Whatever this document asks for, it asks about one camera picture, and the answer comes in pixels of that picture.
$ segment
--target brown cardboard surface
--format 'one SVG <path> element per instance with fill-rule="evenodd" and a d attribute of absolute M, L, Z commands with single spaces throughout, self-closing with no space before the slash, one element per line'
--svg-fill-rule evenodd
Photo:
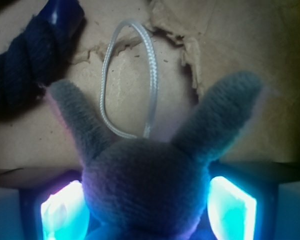
<path fill-rule="evenodd" d="M 17 0 L 0 11 L 0 53 L 45 0 Z M 64 75 L 99 112 L 102 59 L 116 26 L 135 18 L 153 32 L 159 92 L 151 138 L 168 141 L 219 78 L 248 70 L 270 96 L 225 160 L 300 161 L 300 0 L 81 0 L 86 23 Z M 146 52 L 130 29 L 108 71 L 106 111 L 121 130 L 142 135 L 148 107 Z M 185 65 L 190 65 L 192 75 Z M 0 168 L 76 166 L 70 136 L 43 99 L 0 122 Z"/>

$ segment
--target blue led light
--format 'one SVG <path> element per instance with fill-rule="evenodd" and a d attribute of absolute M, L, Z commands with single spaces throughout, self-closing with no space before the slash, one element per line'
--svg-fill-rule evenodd
<path fill-rule="evenodd" d="M 257 201 L 223 176 L 210 182 L 207 211 L 218 240 L 253 240 Z"/>
<path fill-rule="evenodd" d="M 84 239 L 90 212 L 82 184 L 72 181 L 41 204 L 43 240 Z"/>

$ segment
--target plush bunny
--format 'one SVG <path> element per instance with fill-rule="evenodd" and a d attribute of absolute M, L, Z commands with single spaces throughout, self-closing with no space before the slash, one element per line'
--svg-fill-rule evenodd
<path fill-rule="evenodd" d="M 86 238 L 189 239 L 207 204 L 208 166 L 233 144 L 262 88 L 252 73 L 232 74 L 206 92 L 169 143 L 112 143 L 82 92 L 65 79 L 53 83 L 48 98 L 74 138 L 85 200 L 101 222 Z"/>

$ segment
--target bunny ear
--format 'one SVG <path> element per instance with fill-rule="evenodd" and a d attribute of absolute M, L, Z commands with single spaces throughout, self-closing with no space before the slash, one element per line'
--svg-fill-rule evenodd
<path fill-rule="evenodd" d="M 70 130 L 83 165 L 88 165 L 110 144 L 100 124 L 78 87 L 59 80 L 48 88 L 47 98 L 56 114 Z"/>
<path fill-rule="evenodd" d="M 206 92 L 171 143 L 196 161 L 218 159 L 252 116 L 262 88 L 259 78 L 250 72 L 221 79 Z"/>

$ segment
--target blue plastic piece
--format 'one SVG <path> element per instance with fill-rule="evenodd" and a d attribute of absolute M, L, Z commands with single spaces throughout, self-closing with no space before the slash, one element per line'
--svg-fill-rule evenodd
<path fill-rule="evenodd" d="M 71 37 L 79 27 L 85 12 L 78 0 L 49 0 L 38 16 Z"/>
<path fill-rule="evenodd" d="M 211 180 L 207 210 L 218 240 L 254 239 L 257 200 L 225 177 Z"/>
<path fill-rule="evenodd" d="M 73 181 L 41 204 L 43 240 L 82 240 L 90 212 L 82 184 Z"/>

